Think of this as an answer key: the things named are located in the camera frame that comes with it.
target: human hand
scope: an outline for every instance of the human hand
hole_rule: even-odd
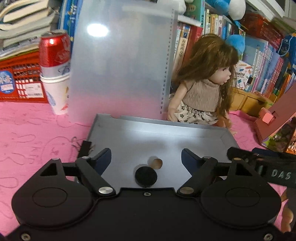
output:
[[[287,198],[287,189],[283,192],[281,195],[281,201],[286,201]],[[282,220],[281,220],[281,231],[283,233],[285,232],[291,232],[291,225],[290,223],[293,221],[294,214],[291,211],[291,209],[288,208],[288,202],[285,203],[282,213]]]
[[[178,122],[178,118],[175,116],[175,113],[180,113],[180,111],[175,108],[169,107],[167,120],[172,122]]]

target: doll face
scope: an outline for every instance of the doll face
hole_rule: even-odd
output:
[[[215,84],[223,85],[230,79],[231,73],[229,67],[223,67],[216,70],[216,72],[209,78]]]

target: red can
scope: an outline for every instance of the red can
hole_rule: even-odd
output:
[[[70,71],[70,37],[65,30],[44,33],[39,44],[40,67],[46,78],[58,77]]]

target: gray tray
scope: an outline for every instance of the gray tray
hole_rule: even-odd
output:
[[[128,116],[115,119],[107,114],[96,115],[87,140],[95,144],[90,157],[111,149],[112,160],[102,177],[117,193],[121,187],[139,188],[134,179],[136,169],[155,158],[160,158],[163,166],[156,170],[157,181],[151,188],[177,190],[191,177],[181,162],[184,148],[199,157],[230,162],[228,148],[238,147],[225,128]]]

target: white paper cup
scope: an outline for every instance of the white paper cup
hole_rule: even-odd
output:
[[[62,115],[68,112],[69,78],[70,73],[52,78],[46,78],[40,75],[48,102],[56,115]]]

